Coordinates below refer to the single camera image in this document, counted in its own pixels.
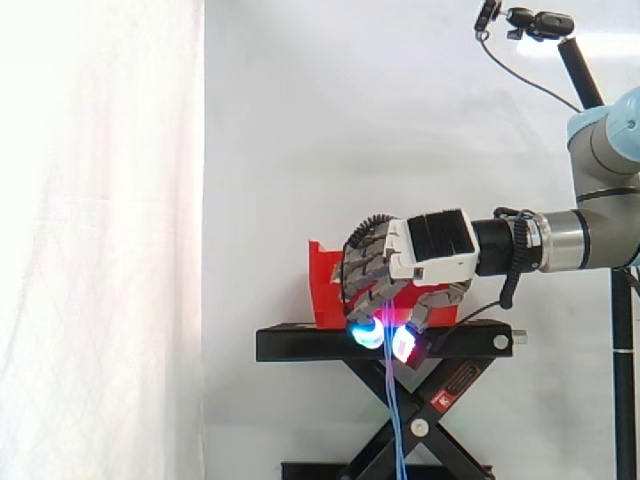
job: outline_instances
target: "white curtain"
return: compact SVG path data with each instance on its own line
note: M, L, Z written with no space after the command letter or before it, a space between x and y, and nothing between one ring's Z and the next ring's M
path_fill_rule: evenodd
M0 478L203 478L202 0L0 4Z

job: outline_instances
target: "blue light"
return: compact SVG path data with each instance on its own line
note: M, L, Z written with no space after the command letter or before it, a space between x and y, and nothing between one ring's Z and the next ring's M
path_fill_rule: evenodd
M356 343L370 350L375 350L384 343L384 326L380 319L373 317L370 325L353 326L351 335Z
M393 355L402 363L407 363L416 346L416 339L405 325L398 328L393 335Z

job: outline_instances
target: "gray robot arm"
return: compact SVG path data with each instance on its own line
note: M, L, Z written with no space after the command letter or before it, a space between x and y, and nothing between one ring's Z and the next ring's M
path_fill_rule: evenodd
M501 294L500 304L510 308L520 273L640 263L640 87L613 106L576 115L568 130L577 208L540 214L499 209L496 218L477 221L461 210L384 218L360 232L358 242L348 242L334 272L345 301L373 284L349 320L367 323L408 282L464 285L448 292L444 303L432 294L418 302L412 323L421 331L425 311L460 303L474 274L511 274L508 283L516 265L511 292Z
M535 215L528 223L528 235L541 245L536 268L617 268L639 261L640 87L611 107L576 115L568 130L578 208Z

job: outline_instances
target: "black base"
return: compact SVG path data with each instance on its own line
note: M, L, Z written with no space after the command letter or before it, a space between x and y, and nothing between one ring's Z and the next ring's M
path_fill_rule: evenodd
M440 420L498 357L513 355L513 332L505 323L478 320L460 328L429 329L416 343L438 365L413 391L395 381L405 455L419 444L442 466L412 466L413 480L495 480L444 428ZM367 350L344 330L317 330L313 325L282 324L256 335L259 362L342 360L378 399L386 404L386 369L381 349ZM415 422L427 431L414 433ZM282 480L390 480L395 474L395 435L387 421L348 465L283 463Z
M340 479L339 473L347 467L339 463L283 462L282 480L348 480ZM492 467L484 467L491 474ZM449 470L432 465L408 465L409 480L456 480Z

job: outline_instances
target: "robotic hand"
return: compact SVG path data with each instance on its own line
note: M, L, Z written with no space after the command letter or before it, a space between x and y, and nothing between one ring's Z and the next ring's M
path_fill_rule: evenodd
M394 352L426 329L434 309L459 305L476 270L479 246L462 210L419 215L408 220L377 215L364 221L344 248L333 273L341 283L345 314L356 341L377 348L383 324L374 314L409 282L448 284L418 298L406 325L396 331Z

